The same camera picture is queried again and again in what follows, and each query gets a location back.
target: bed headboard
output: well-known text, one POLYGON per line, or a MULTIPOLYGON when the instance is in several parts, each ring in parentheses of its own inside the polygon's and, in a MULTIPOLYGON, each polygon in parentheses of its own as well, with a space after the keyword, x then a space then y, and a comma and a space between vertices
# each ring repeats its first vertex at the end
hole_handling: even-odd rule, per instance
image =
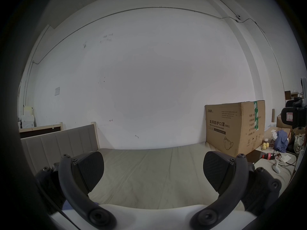
POLYGON ((75 157, 99 149, 95 122, 78 128, 22 138, 21 143, 34 175, 43 167, 51 168, 54 163, 60 162, 65 153, 75 157))

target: wooden plank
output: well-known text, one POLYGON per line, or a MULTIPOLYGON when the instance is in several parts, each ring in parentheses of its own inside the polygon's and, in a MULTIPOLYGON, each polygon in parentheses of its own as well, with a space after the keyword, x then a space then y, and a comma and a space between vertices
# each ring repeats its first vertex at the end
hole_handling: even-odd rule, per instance
POLYGON ((38 126, 38 127, 33 127, 33 128, 20 128, 19 132, 21 133, 21 132, 28 132, 28 131, 33 131, 33 130, 46 129, 46 128, 55 128, 55 127, 61 127, 61 124, 38 126))
POLYGON ((96 122, 91 122, 91 124, 94 125, 94 127, 95 127, 95 136, 96 136, 96 140, 97 140, 97 145, 98 145, 98 149, 100 149, 98 134, 97 134, 97 124, 96 124, 96 122))
POLYGON ((272 109, 272 123, 275 122, 275 109, 272 109))

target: cardboard box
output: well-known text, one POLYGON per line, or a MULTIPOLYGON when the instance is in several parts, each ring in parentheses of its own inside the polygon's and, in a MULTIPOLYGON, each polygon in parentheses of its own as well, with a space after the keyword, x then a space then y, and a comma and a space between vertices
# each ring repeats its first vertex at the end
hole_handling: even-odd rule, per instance
POLYGON ((235 157, 262 144, 264 101, 206 105, 205 111, 207 142, 221 152, 235 157))
POLYGON ((280 117, 280 114, 277 116, 276 127, 278 127, 278 128, 292 128, 291 125, 286 125, 282 122, 282 118, 280 117))
POLYGON ((274 147, 274 140, 273 140, 273 133, 279 130, 283 130, 287 133, 289 140, 291 140, 291 129, 289 128, 278 128, 278 127, 270 127, 263 136, 263 142, 268 142, 270 145, 269 147, 274 147))
POLYGON ((291 91, 290 90, 285 91, 285 99, 286 100, 291 100, 291 91))
POLYGON ((291 130, 291 136, 293 136, 293 133, 295 132, 295 135, 297 136, 297 135, 303 135, 303 134, 305 134, 306 133, 306 130, 305 129, 297 129, 297 128, 295 128, 295 129, 292 129, 291 130))

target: screw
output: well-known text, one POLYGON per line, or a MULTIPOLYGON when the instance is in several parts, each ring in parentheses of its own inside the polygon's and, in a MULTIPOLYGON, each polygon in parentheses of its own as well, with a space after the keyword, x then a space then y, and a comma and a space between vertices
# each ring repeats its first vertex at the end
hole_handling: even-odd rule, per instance
POLYGON ((201 225, 211 225, 217 221, 217 213, 212 209, 205 209, 198 215, 198 222, 201 225))
POLYGON ((245 155, 243 153, 238 154, 238 158, 245 158, 245 155))
POLYGON ((278 187, 278 183, 277 182, 273 182, 272 186, 276 189, 278 187))
POLYGON ((94 209, 89 215, 90 221, 98 226, 106 226, 110 221, 110 216, 103 209, 94 209))
POLYGON ((259 172, 263 172, 264 168, 263 167, 258 167, 256 170, 259 171, 259 172))

